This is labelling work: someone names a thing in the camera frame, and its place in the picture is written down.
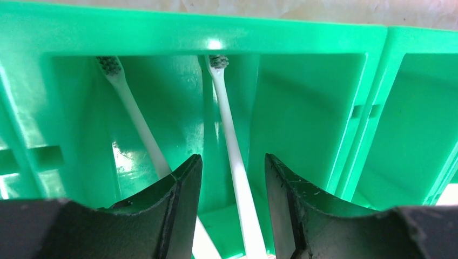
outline plastic compartment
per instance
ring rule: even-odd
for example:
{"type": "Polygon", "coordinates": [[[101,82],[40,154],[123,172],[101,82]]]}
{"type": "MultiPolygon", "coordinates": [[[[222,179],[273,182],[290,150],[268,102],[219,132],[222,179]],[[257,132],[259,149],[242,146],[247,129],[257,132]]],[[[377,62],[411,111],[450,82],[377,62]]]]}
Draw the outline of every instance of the plastic compartment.
{"type": "Polygon", "coordinates": [[[273,252],[265,153],[333,193],[387,32],[369,25],[0,6],[0,120],[8,125],[0,127],[0,161],[13,168],[2,171],[2,197],[66,196],[105,207],[157,180],[119,98],[95,66],[94,56],[118,55],[172,169],[192,153],[203,155],[199,216],[224,258],[244,249],[203,55],[230,59],[226,87],[235,129],[273,252]]]}
{"type": "Polygon", "coordinates": [[[436,203],[457,170],[457,40],[449,31],[389,29],[378,95],[369,97],[338,195],[375,209],[436,203]]]}

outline rectangular slot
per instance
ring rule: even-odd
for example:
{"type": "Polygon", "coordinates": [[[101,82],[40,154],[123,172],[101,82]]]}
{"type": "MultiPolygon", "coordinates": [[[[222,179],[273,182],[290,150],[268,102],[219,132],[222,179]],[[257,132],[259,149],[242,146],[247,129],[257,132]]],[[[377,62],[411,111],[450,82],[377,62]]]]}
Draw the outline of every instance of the rectangular slot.
{"type": "Polygon", "coordinates": [[[355,107],[353,107],[352,119],[361,117],[361,112],[362,112],[362,105],[356,105],[355,107]]]}
{"type": "Polygon", "coordinates": [[[405,55],[356,189],[376,209],[433,203],[436,181],[453,172],[457,64],[456,54],[405,55]]]}
{"type": "Polygon", "coordinates": [[[372,109],[371,109],[371,112],[369,113],[369,118],[376,118],[376,117],[380,116],[381,110],[382,109],[381,109],[381,105],[380,104],[373,105],[372,109]]]}
{"type": "Polygon", "coordinates": [[[39,171],[57,169],[64,165],[59,146],[37,147],[30,149],[39,171]]]}
{"type": "Polygon", "coordinates": [[[11,149],[0,150],[0,175],[18,173],[19,164],[11,149]]]}

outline green plastic crate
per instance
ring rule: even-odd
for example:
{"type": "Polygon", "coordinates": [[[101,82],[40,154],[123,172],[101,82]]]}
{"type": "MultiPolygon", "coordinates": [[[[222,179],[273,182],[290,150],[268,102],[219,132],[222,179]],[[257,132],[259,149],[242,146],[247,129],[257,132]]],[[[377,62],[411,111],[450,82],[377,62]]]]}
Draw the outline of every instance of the green plastic crate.
{"type": "Polygon", "coordinates": [[[130,118],[97,69],[94,56],[101,55],[120,56],[172,169],[192,153],[203,156],[199,217],[224,258],[244,249],[206,54],[230,59],[228,98],[272,253],[265,153],[328,192],[377,209],[424,204],[430,196],[434,203],[456,170],[440,170],[457,141],[453,32],[7,2],[0,3],[0,24],[3,199],[64,196],[98,208],[157,181],[130,118]],[[413,138],[432,128],[402,127],[392,115],[418,91],[403,72],[396,86],[399,67],[446,81],[434,92],[434,110],[423,103],[426,92],[405,108],[419,124],[429,118],[442,127],[433,156],[421,157],[432,137],[413,138]],[[384,145],[393,132],[396,142],[384,145]],[[402,157],[397,145],[410,153],[402,157]],[[422,164],[411,167],[415,158],[422,164]],[[373,166],[396,179],[378,180],[373,166]],[[420,178],[419,169],[428,175],[420,178]]]}
{"type": "Polygon", "coordinates": [[[336,195],[379,210],[437,202],[458,168],[457,42],[452,31],[388,29],[336,195]]]}

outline dirty bristles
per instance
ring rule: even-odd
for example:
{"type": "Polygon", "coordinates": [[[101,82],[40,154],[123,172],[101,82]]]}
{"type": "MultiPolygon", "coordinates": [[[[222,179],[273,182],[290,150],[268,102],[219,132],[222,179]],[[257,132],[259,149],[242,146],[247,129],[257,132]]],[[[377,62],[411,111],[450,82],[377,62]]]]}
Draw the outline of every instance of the dirty bristles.
{"type": "Polygon", "coordinates": [[[215,69],[225,69],[229,65],[229,59],[224,55],[210,55],[210,66],[215,69]]]}
{"type": "Polygon", "coordinates": [[[114,76],[121,72],[121,65],[114,56],[97,57],[97,61],[107,76],[114,76]]]}

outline green plastic wall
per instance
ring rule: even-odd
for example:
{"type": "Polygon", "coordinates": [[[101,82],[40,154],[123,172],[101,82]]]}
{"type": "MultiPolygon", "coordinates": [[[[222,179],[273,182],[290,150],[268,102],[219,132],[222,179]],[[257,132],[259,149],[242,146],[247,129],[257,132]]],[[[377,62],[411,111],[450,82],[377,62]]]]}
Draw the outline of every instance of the green plastic wall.
{"type": "Polygon", "coordinates": [[[0,3],[0,194],[106,207],[156,182],[94,56],[117,55],[172,169],[204,159],[199,216],[244,254],[204,55],[226,54],[235,130],[269,252],[264,155],[346,200],[434,204],[456,172],[458,34],[377,25],[0,3]]]}

